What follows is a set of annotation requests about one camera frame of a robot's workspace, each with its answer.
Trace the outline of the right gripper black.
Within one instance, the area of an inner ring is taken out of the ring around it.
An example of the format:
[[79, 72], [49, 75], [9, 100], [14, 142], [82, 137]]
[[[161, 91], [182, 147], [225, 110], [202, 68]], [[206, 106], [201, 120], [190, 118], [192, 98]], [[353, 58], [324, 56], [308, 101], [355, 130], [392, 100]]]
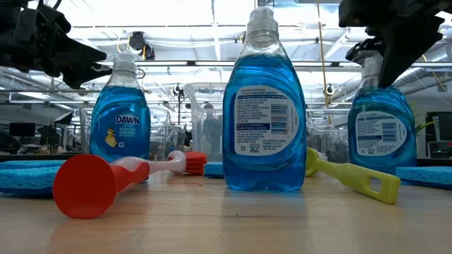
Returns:
[[451, 0], [342, 0], [338, 7], [340, 27], [385, 24], [380, 29], [382, 40], [358, 42], [345, 58], [363, 65], [367, 57], [379, 53], [383, 56], [379, 87], [387, 88], [442, 38], [438, 29], [444, 19], [430, 17], [441, 11], [451, 13]]

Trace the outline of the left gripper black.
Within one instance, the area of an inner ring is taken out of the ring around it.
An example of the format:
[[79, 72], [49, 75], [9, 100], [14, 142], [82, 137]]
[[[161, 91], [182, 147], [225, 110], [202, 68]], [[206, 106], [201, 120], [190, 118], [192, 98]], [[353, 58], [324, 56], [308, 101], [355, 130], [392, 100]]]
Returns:
[[[58, 11], [61, 0], [52, 6], [43, 0], [37, 8], [28, 7], [28, 0], [1, 0], [1, 65], [23, 73], [42, 71], [51, 77], [63, 74], [63, 81], [72, 89], [83, 83], [112, 74], [109, 66], [95, 61], [107, 55], [77, 42], [64, 33], [71, 29], [64, 14]], [[52, 62], [48, 59], [52, 53]]]

